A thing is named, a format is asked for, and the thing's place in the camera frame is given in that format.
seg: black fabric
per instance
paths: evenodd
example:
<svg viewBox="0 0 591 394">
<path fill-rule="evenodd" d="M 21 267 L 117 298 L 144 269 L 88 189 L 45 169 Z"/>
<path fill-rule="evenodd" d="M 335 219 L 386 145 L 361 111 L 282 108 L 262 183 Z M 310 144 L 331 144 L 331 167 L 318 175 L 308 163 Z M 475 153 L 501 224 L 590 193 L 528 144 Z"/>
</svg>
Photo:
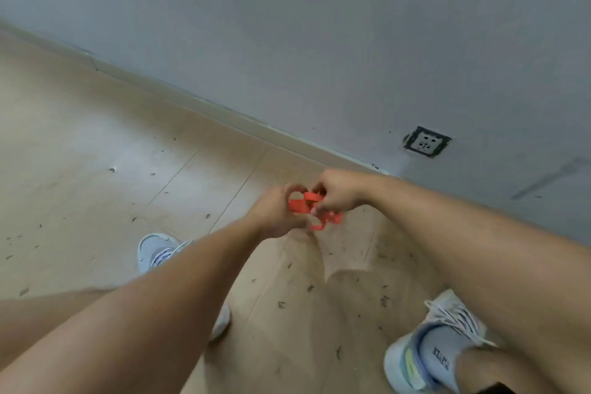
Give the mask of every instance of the black fabric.
<svg viewBox="0 0 591 394">
<path fill-rule="evenodd" d="M 515 391 L 510 390 L 502 383 L 497 383 L 476 394 L 515 394 Z"/>
</svg>

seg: gray wall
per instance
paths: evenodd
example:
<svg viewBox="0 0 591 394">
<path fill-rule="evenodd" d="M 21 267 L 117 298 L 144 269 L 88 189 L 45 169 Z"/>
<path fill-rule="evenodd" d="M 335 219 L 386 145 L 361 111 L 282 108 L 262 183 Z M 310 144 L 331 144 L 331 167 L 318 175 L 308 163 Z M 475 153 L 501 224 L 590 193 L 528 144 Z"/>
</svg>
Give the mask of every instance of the gray wall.
<svg viewBox="0 0 591 394">
<path fill-rule="evenodd" d="M 591 0 L 0 0 L 0 10 L 591 243 Z M 452 136 L 449 149 L 435 160 L 402 151 L 418 124 Z"/>
</svg>

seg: forearm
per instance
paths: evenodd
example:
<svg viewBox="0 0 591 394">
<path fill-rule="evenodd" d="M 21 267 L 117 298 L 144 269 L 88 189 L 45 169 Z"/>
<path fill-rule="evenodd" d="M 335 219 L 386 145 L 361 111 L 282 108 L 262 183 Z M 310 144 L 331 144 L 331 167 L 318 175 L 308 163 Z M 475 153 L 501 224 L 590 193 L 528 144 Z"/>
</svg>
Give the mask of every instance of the forearm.
<svg viewBox="0 0 591 394">
<path fill-rule="evenodd" d="M 527 324 L 541 334 L 568 330 L 589 338 L 589 305 L 582 301 L 591 285 L 588 248 L 398 178 L 369 178 L 368 203 L 399 224 L 495 330 L 518 339 Z"/>
<path fill-rule="evenodd" d="M 179 392 L 259 241 L 241 219 L 189 245 L 31 347 L 0 375 L 0 390 Z"/>
</svg>

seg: floor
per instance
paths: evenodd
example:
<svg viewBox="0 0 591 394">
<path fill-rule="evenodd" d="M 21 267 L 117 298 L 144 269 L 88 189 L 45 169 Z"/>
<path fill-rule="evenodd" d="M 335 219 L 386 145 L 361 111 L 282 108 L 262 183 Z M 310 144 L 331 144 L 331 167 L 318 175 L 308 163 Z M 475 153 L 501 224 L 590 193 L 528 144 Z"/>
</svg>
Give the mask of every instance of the floor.
<svg viewBox="0 0 591 394">
<path fill-rule="evenodd" d="M 323 169 L 4 33 L 0 132 L 2 298 L 121 285 L 145 234 L 200 237 L 265 187 Z M 443 288 L 369 207 L 266 241 L 229 295 L 229 333 L 183 392 L 391 393 L 384 351 Z"/>
</svg>

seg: person's left arm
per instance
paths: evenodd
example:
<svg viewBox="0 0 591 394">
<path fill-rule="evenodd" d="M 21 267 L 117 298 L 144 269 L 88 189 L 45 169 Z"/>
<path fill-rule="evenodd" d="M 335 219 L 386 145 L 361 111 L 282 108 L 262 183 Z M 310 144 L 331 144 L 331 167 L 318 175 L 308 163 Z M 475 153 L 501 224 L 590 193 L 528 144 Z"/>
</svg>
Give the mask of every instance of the person's left arm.
<svg viewBox="0 0 591 394">
<path fill-rule="evenodd" d="M 306 226 L 287 207 L 295 191 L 306 188 L 269 189 L 245 217 L 73 316 L 0 373 L 0 392 L 180 392 L 255 247 Z"/>
</svg>

